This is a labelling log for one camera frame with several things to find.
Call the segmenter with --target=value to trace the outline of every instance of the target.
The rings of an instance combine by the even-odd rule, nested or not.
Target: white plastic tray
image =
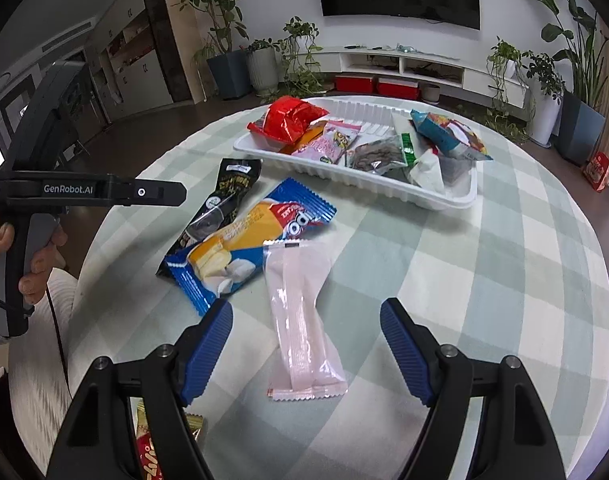
[[[325,120],[342,119],[350,124],[361,124],[362,130],[354,146],[375,140],[371,137],[378,138],[391,135],[393,130],[392,110],[409,112],[411,109],[415,109],[457,118],[455,114],[421,102],[409,102],[410,107],[405,109],[326,97],[315,97],[307,99],[307,101],[329,110],[329,115],[324,117]],[[325,162],[304,160],[277,153],[282,146],[283,144],[267,139],[267,137],[247,132],[235,141],[233,149],[261,158],[265,164],[289,171],[308,173],[321,178],[330,178],[348,186],[357,186],[360,189],[368,189],[388,197],[399,198],[403,202],[413,202],[425,209],[465,209],[473,204],[478,193],[475,162],[471,162],[469,171],[462,174],[455,182],[451,184],[445,182],[445,193],[440,194],[395,178],[346,168],[342,158],[339,164],[326,164]],[[443,163],[449,164],[450,159],[441,158],[441,164]]]

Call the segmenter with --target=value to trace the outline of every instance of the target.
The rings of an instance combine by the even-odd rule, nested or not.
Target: hand
[[[11,224],[0,226],[0,254],[9,250],[13,243],[14,229]],[[18,290],[29,304],[36,304],[46,292],[46,282],[56,263],[57,248],[66,243],[67,235],[60,226],[56,228],[49,244],[40,249],[31,259],[31,272],[18,283]]]

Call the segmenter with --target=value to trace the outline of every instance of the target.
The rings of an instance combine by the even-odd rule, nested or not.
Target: round table
[[[95,357],[142,358],[200,320],[183,292],[154,273],[213,190],[220,160],[232,156],[233,141],[264,109],[210,124],[142,172],[142,178],[183,182],[188,195],[180,208],[110,211],[74,301],[72,391]],[[409,394],[380,330],[379,307],[390,296],[438,342],[455,344],[470,358],[499,362],[518,355],[571,470],[609,387],[607,270],[591,225],[561,183],[499,134],[483,127],[480,134],[494,161],[479,164],[479,196],[467,210],[433,212],[263,168],[247,207],[293,176],[338,208],[316,236],[334,262],[317,307],[349,390],[334,399],[267,398],[279,355],[264,279],[257,276],[230,297],[232,333],[206,391],[188,409],[206,418],[203,454],[216,479],[397,477],[427,410]],[[466,475],[480,408],[472,400],[451,478]]]

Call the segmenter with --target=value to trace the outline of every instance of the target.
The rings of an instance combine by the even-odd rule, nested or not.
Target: screw
[[[440,351],[444,357],[456,357],[458,355],[458,349],[453,345],[443,345],[440,347]]]
[[[109,359],[107,356],[98,357],[93,362],[93,367],[96,370],[104,370],[110,362],[111,362],[111,359]]]
[[[515,355],[508,355],[505,357],[505,363],[507,364],[507,366],[509,368],[520,368],[520,365],[522,364],[520,362],[520,359],[518,359]]]
[[[155,349],[155,353],[158,357],[169,357],[173,353],[173,345],[160,345]]]

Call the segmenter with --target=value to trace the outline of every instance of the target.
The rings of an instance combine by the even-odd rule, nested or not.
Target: pink snack package
[[[265,279],[282,357],[267,390],[273,400],[321,399],[347,392],[341,358],[315,309],[330,270],[321,244],[264,244]]]
[[[341,158],[342,153],[356,140],[361,127],[357,124],[328,121],[320,137],[313,139],[292,155],[307,160],[335,164]]]

